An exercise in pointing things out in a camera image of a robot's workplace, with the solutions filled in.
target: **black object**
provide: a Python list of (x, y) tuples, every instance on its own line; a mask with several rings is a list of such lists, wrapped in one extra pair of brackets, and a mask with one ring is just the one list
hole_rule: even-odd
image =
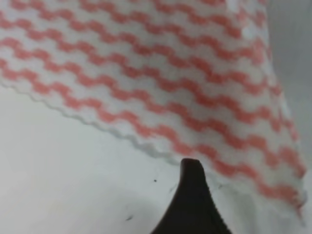
[(215, 207), (198, 160), (182, 160), (175, 196), (152, 234), (231, 234)]

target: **dark speck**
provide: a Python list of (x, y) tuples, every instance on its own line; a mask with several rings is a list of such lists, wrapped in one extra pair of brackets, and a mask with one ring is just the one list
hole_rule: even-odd
[(131, 219), (133, 219), (133, 215), (130, 215), (127, 219), (126, 219), (126, 221), (130, 221)]

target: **white surface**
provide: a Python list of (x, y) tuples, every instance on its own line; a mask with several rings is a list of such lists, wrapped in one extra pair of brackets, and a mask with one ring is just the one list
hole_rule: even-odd
[(153, 229), (175, 192), (177, 166), (11, 89), (1, 87), (0, 97), (0, 233)]
[[(311, 1), (272, 1), (270, 16), (275, 65), (312, 163)], [(2, 87), (0, 110), (0, 233), (148, 234), (158, 223), (175, 192), (177, 166)], [(224, 209), (227, 198), (219, 191), (214, 197), (235, 230), (301, 229), (275, 217), (252, 217), (253, 207), (232, 215), (231, 207)], [(312, 217), (309, 208), (311, 202), (306, 216)], [(257, 223), (240, 227), (239, 215)]]

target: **wavy pattern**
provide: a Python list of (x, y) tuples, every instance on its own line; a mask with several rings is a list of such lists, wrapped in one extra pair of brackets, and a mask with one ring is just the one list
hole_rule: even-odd
[(258, 28), (263, 29), (267, 24), (267, 16), (264, 12), (256, 10), (254, 14), (249, 13), (243, 7), (240, 8), (237, 15), (241, 20), (250, 20)]
[[(104, 39), (105, 42), (111, 42), (114, 41), (116, 38), (109, 34), (105, 30), (105, 26), (97, 21), (84, 23), (81, 21), (78, 21), (74, 15), (73, 12), (71, 12), (68, 9), (59, 9), (57, 11), (48, 11), (42, 2), (34, 2), (34, 3), (23, 3), (20, 2), (20, 0), (12, 0), (12, 6), (17, 10), (24, 10), (27, 9), (27, 7), (34, 8), (40, 12), (40, 17), (45, 20), (51, 20), (54, 18), (62, 18), (68, 21), (69, 27), (76, 31), (85, 31), (85, 30), (93, 30), (96, 33), (99, 33), (102, 39)], [(259, 44), (257, 42), (257, 47), (251, 46), (251, 47), (243, 47), (238, 48), (236, 51), (229, 51), (224, 49), (224, 45), (222, 45), (221, 42), (219, 42), (217, 39), (208, 36), (208, 35), (202, 35), (197, 38), (193, 38), (191, 36), (188, 36), (184, 32), (184, 28), (182, 28), (179, 25), (168, 23), (165, 25), (155, 25), (152, 24), (149, 20), (149, 15), (142, 13), (142, 12), (131, 12), (129, 15), (123, 15), (116, 11), (116, 6), (113, 4), (113, 2), (101, 2), (98, 4), (88, 3), (86, 6), (83, 7), (83, 9), (87, 11), (95, 11), (96, 9), (102, 9), (109, 14), (111, 14), (112, 20), (114, 20), (117, 23), (124, 24), (128, 21), (135, 21), (138, 23), (141, 23), (145, 30), (153, 35), (162, 35), (164, 33), (172, 33), (176, 38), (184, 44), (185, 46), (194, 48), (197, 46), (205, 45), (213, 49), (215, 55), (223, 60), (237, 60), (240, 57), (245, 57), (247, 59), (250, 59), (253, 64), (261, 64), (263, 62), (263, 55), (262, 52), (266, 53), (268, 49), (266, 48), (264, 43)]]
[[(208, 82), (212, 82), (215, 84), (224, 84), (226, 81), (234, 81), (239, 84), (241, 84), (245, 92), (252, 94), (252, 95), (258, 95), (261, 94), (265, 90), (270, 90), (272, 94), (280, 95), (281, 88), (279, 85), (277, 86), (270, 86), (267, 82), (267, 79), (263, 79), (261, 83), (254, 84), (250, 82), (249, 75), (242, 73), (242, 72), (229, 72), (228, 74), (215, 74), (212, 70), (212, 65), (210, 65), (207, 61), (199, 60), (199, 59), (192, 59), (191, 61), (188, 59), (181, 60), (179, 57), (175, 57), (174, 53), (172, 55), (172, 49), (165, 46), (156, 45), (153, 48), (148, 47), (142, 47), (139, 42), (137, 41), (136, 37), (133, 37), (131, 34), (122, 33), (119, 34), (118, 37), (111, 35), (107, 33), (101, 25), (90, 23), (90, 28), (93, 28), (94, 30), (103, 30), (101, 32), (101, 39), (105, 43), (115, 43), (116, 40), (122, 40), (125, 42), (128, 42), (133, 45), (134, 51), (136, 51), (139, 54), (147, 55), (151, 53), (151, 50), (154, 51), (154, 53), (159, 53), (162, 55), (165, 55), (168, 57), (168, 60), (174, 64), (176, 67), (183, 68), (189, 66), (189, 63), (192, 63), (195, 65), (199, 70), (202, 70), (207, 74), (206, 78)], [(101, 65), (101, 63), (104, 62), (104, 59), (102, 56), (98, 55), (96, 51), (94, 50), (94, 47), (90, 45), (89, 43), (85, 41), (80, 41), (76, 44), (68, 43), (63, 40), (62, 32), (55, 30), (55, 29), (48, 29), (46, 31), (36, 31), (33, 29), (33, 25), (30, 21), (26, 19), (18, 19), (16, 21), (8, 21), (3, 17), (3, 13), (0, 11), (0, 27), (3, 29), (10, 29), (14, 27), (22, 28), (26, 31), (28, 37), (30, 39), (41, 41), (44, 38), (48, 38), (53, 40), (57, 45), (58, 48), (64, 52), (70, 52), (74, 49), (81, 51), (86, 54), (86, 56), (89, 57), (90, 62), (92, 62), (94, 65)], [(131, 69), (133, 73), (139, 74), (139, 71), (136, 71), (134, 68)], [(156, 79), (161, 87), (169, 87), (171, 90), (176, 90), (180, 88), (179, 84), (175, 83), (166, 83), (166, 81), (162, 79)]]
[[(188, 19), (191, 23), (205, 25), (210, 22), (210, 17), (202, 17), (196, 14), (196, 10), (191, 5), (186, 5), (183, 3), (176, 3), (176, 4), (166, 4), (163, 0), (152, 0), (155, 5), (155, 8), (165, 14), (173, 14), (174, 12), (181, 12), (188, 15)], [(210, 6), (217, 6), (224, 4), (224, 0), (202, 0), (202, 3), (209, 4)], [(239, 14), (244, 14), (247, 16), (251, 21), (253, 21), (258, 27), (263, 27), (266, 24), (266, 16), (263, 12), (256, 11), (255, 14), (250, 14), (246, 11), (242, 11)], [(231, 35), (231, 32), (238, 31), (238, 28), (233, 26), (233, 21), (230, 18), (223, 18), (221, 19), (219, 15), (215, 15), (213, 18), (215, 23), (220, 23), (221, 25), (225, 26), (226, 32)]]
[(22, 70), (14, 71), (7, 67), (7, 62), (0, 59), (0, 69), (5, 79), (17, 80), (25, 79), (29, 81), (33, 90), (42, 95), (48, 95), (51, 92), (58, 93), (64, 100), (66, 106), (79, 110), (83, 107), (89, 107), (96, 111), (99, 119), (106, 123), (112, 123), (117, 120), (126, 121), (133, 126), (135, 131), (144, 138), (149, 138), (151, 135), (157, 135), (168, 139), (172, 143), (172, 148), (180, 154), (190, 155), (198, 152), (205, 155), (212, 162), (213, 168), (226, 177), (234, 177), (236, 175), (245, 175), (251, 179), (258, 189), (258, 191), (265, 197), (273, 199), (282, 199), (295, 207), (299, 207), (301, 203), (296, 199), (297, 191), (287, 185), (267, 185), (261, 175), (250, 165), (240, 163), (238, 165), (230, 165), (220, 160), (220, 155), (212, 146), (209, 145), (197, 145), (190, 146), (179, 140), (178, 134), (168, 126), (159, 125), (153, 128), (144, 126), (141, 124), (140, 119), (134, 113), (129, 111), (122, 111), (118, 114), (109, 113), (105, 110), (104, 105), (100, 100), (94, 98), (77, 99), (70, 95), (70, 88), (54, 82), (50, 85), (43, 84), (39, 81), (39, 76), (33, 71)]
[[(119, 23), (125, 23), (128, 20), (134, 20), (132, 17), (129, 17), (128, 15), (124, 15), (120, 12), (117, 11), (116, 5), (110, 1), (106, 2), (100, 2), (100, 3), (91, 3), (88, 0), (79, 0), (81, 3), (82, 9), (88, 11), (88, 12), (94, 12), (96, 10), (103, 10), (109, 14), (111, 14), (112, 20), (118, 21)], [(241, 29), (234, 27), (232, 21), (227, 18), (224, 15), (213, 15), (213, 16), (208, 16), (208, 17), (201, 17), (200, 15), (196, 14), (196, 11), (190, 6), (190, 5), (185, 5), (182, 3), (178, 3), (176, 5), (167, 5), (167, 4), (162, 4), (158, 2), (157, 0), (152, 0), (155, 3), (156, 10), (159, 12), (167, 13), (167, 14), (172, 14), (174, 11), (180, 11), (182, 13), (185, 13), (188, 15), (188, 19), (190, 23), (193, 24), (209, 24), (209, 23), (215, 23), (218, 24), (222, 27), (224, 27), (225, 32), (227, 33), (228, 36), (234, 37), (239, 39), (241, 37)], [(144, 26), (146, 24), (150, 24), (149, 18), (150, 16), (138, 12), (140, 14), (140, 19), (137, 18), (135, 21), (142, 23)]]
[[(88, 77), (86, 74), (83, 73), (82, 68), (78, 64), (75, 64), (73, 62), (58, 65), (51, 61), (51, 56), (49, 55), (48, 52), (44, 50), (26, 51), (22, 48), (22, 45), (19, 43), (19, 41), (13, 38), (5, 38), (4, 40), (1, 40), (0, 46), (6, 46), (6, 47), (10, 47), (11, 49), (13, 49), (15, 56), (19, 59), (29, 59), (29, 58), (40, 59), (44, 63), (44, 68), (46, 70), (49, 70), (55, 73), (66, 70), (68, 72), (73, 73), (78, 78), (78, 81), (82, 80), (83, 84), (103, 85), (103, 77), (101, 76), (97, 78)], [(208, 97), (206, 94), (204, 94), (199, 84), (189, 79), (182, 79), (180, 80), (180, 82), (177, 82), (177, 81), (170, 82), (166, 78), (160, 75), (160, 72), (158, 69), (150, 68), (147, 66), (143, 67), (142, 69), (129, 67), (127, 65), (127, 58), (121, 54), (115, 53), (115, 54), (111, 54), (109, 56), (102, 57), (96, 60), (90, 57), (90, 60), (92, 63), (95, 62), (96, 64), (99, 64), (99, 63), (105, 64), (108, 62), (116, 63), (120, 65), (120, 67), (122, 68), (122, 72), (130, 78), (138, 78), (138, 76), (141, 76), (141, 75), (151, 76), (155, 80), (157, 80), (160, 88), (167, 92), (172, 92), (175, 89), (186, 89), (195, 96), (195, 101), (198, 104), (205, 106), (206, 108), (215, 108), (218, 106), (226, 107), (229, 110), (233, 111), (233, 114), (237, 120), (244, 122), (246, 124), (253, 124), (258, 119), (263, 119), (263, 120), (268, 121), (272, 129), (276, 132), (280, 132), (283, 126), (288, 127), (288, 123), (285, 123), (281, 116), (279, 116), (279, 118), (275, 118), (271, 110), (268, 107), (261, 106), (255, 112), (247, 112), (240, 107), (240, 104), (238, 101), (234, 100), (233, 98), (229, 96), (219, 95), (218, 97)], [(231, 74), (232, 77), (236, 76), (240, 78), (239, 75), (240, 75), (239, 73), (234, 74), (234, 72), (233, 74)], [(152, 104), (152, 106), (150, 107), (151, 107), (151, 110), (154, 110), (154, 108), (159, 109), (159, 106), (156, 106), (155, 104)], [(181, 111), (181, 108), (179, 108), (179, 111), (175, 109), (176, 114), (180, 111)], [(206, 122), (201, 122), (198, 120), (190, 121), (188, 123), (197, 131), (201, 128), (205, 129), (207, 127)]]
[[(86, 87), (103, 85), (109, 88), (112, 96), (119, 100), (129, 100), (132, 98), (140, 100), (141, 102), (144, 103), (148, 111), (151, 111), (155, 114), (161, 115), (165, 112), (175, 113), (181, 117), (181, 119), (183, 120), (183, 122), (187, 127), (197, 132), (201, 132), (206, 129), (214, 130), (224, 137), (225, 142), (228, 145), (237, 150), (245, 150), (248, 147), (258, 149), (263, 153), (263, 155), (265, 156), (266, 163), (271, 167), (276, 167), (276, 165), (279, 163), (278, 160), (280, 158), (279, 154), (271, 152), (269, 150), (265, 138), (261, 136), (249, 136), (247, 137), (247, 139), (240, 139), (239, 137), (232, 134), (229, 127), (222, 121), (213, 118), (209, 118), (205, 121), (193, 118), (189, 114), (187, 107), (179, 103), (170, 102), (166, 106), (158, 105), (153, 102), (151, 96), (144, 90), (133, 90), (132, 92), (121, 90), (118, 88), (118, 82), (115, 81), (110, 76), (100, 75), (97, 78), (91, 78), (86, 74), (84, 74), (83, 69), (79, 65), (72, 62), (68, 62), (62, 65), (53, 63), (51, 61), (51, 56), (49, 55), (48, 52), (43, 50), (35, 50), (32, 52), (26, 51), (21, 48), (21, 44), (17, 40), (11, 38), (1, 40), (0, 48), (2, 46), (12, 48), (14, 50), (15, 56), (19, 59), (31, 59), (31, 58), (40, 59), (44, 63), (45, 69), (48, 71), (52, 71), (54, 73), (59, 73), (62, 71), (71, 72), (77, 77), (78, 82)], [(252, 123), (248, 121), (250, 121), (250, 116), (255, 115), (255, 113), (248, 113), (242, 110), (237, 101), (225, 95), (219, 95), (217, 97), (209, 98), (210, 108), (218, 106), (224, 106), (232, 110), (236, 118), (238, 118), (238, 120), (246, 123)], [(259, 108), (258, 111), (259, 113), (256, 114), (265, 117), (269, 113), (269, 111), (270, 111), (269, 108), (263, 106)], [(274, 124), (278, 126), (278, 128), (277, 129), (274, 128), (274, 130), (280, 132), (282, 124), (277, 119), (274, 120)], [(292, 161), (294, 161), (294, 158), (297, 157), (296, 152), (291, 152), (289, 153), (289, 155), (292, 155), (289, 157), (292, 159)]]

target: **red and white cloth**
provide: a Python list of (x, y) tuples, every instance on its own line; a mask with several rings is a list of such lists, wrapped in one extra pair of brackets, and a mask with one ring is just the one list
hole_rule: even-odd
[(262, 0), (2, 0), (0, 82), (277, 209), (305, 167)]

